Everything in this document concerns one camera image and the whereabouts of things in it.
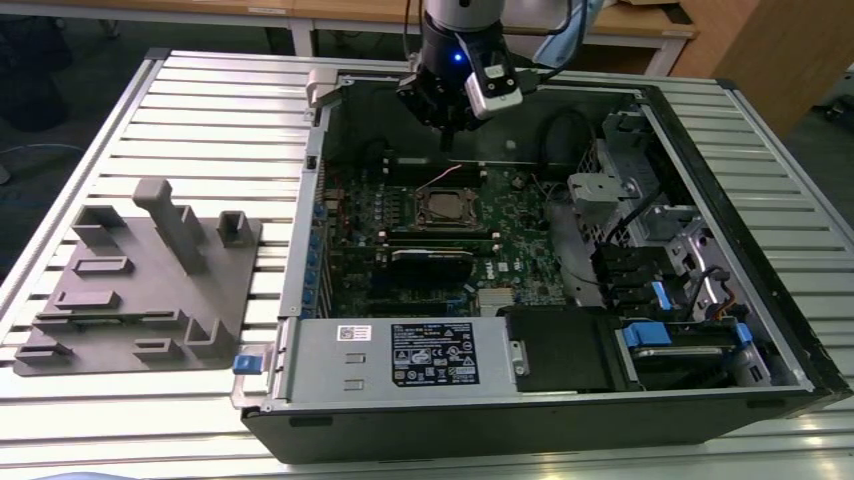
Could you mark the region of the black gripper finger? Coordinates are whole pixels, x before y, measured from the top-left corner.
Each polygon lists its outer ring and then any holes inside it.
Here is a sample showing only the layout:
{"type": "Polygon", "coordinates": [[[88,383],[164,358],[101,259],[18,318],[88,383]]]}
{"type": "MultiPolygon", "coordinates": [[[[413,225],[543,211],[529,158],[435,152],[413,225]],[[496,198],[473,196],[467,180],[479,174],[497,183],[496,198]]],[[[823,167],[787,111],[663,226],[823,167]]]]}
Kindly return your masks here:
{"type": "Polygon", "coordinates": [[[439,132],[439,150],[451,150],[451,116],[445,89],[433,74],[411,74],[397,84],[396,95],[421,125],[439,132]]]}
{"type": "Polygon", "coordinates": [[[480,126],[481,121],[476,118],[471,104],[465,98],[457,99],[447,107],[445,113],[445,150],[451,151],[456,134],[475,130],[480,126]]]}

